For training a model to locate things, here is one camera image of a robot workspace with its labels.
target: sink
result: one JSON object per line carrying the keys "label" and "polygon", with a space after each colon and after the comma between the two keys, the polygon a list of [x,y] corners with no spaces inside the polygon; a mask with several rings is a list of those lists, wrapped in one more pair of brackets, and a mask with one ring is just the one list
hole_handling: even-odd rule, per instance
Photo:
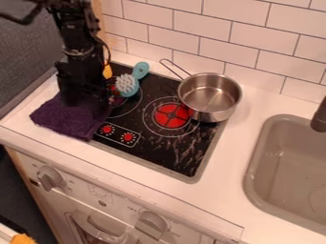
{"label": "sink", "polygon": [[326,133],[280,114],[264,123],[243,180],[261,211],[326,235]]}

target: purple cloth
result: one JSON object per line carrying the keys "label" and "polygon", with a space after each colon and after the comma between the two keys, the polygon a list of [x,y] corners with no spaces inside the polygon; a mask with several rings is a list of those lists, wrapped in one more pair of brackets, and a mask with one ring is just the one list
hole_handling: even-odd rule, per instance
{"label": "purple cloth", "polygon": [[109,116],[108,108],[100,117],[93,118],[88,108],[65,107],[61,104],[60,93],[34,111],[30,118],[39,125],[55,132],[84,141],[92,139],[92,135]]}

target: toy stove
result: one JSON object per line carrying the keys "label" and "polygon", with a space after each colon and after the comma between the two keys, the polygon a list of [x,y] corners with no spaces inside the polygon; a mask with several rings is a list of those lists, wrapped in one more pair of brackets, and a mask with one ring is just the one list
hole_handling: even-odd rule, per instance
{"label": "toy stove", "polygon": [[[131,68],[118,64],[112,64],[112,69],[115,75],[132,73]],[[194,181],[203,172],[224,125],[190,119],[177,97],[178,84],[149,73],[135,96],[114,107],[93,140],[137,163]]]}

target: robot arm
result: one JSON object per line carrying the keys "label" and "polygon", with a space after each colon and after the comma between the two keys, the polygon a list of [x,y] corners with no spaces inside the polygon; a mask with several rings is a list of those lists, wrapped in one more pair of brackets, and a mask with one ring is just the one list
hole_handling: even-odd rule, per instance
{"label": "robot arm", "polygon": [[103,77],[103,47],[107,45],[96,35],[99,25],[91,0],[26,0],[35,4],[22,19],[1,13],[0,17],[20,25],[28,25],[43,8],[52,15],[62,37],[67,61],[56,62],[61,100],[66,106],[89,106],[94,115],[108,106]]}

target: stainless steel pan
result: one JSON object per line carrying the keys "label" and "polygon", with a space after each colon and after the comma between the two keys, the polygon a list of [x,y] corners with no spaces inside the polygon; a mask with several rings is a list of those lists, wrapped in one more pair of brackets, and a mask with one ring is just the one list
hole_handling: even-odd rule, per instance
{"label": "stainless steel pan", "polygon": [[240,86],[232,78],[213,72],[191,75],[169,59],[161,59],[160,63],[180,79],[183,78],[164,61],[189,75],[180,83],[177,93],[181,102],[188,107],[189,115],[193,119],[213,123],[231,117],[242,97]]}

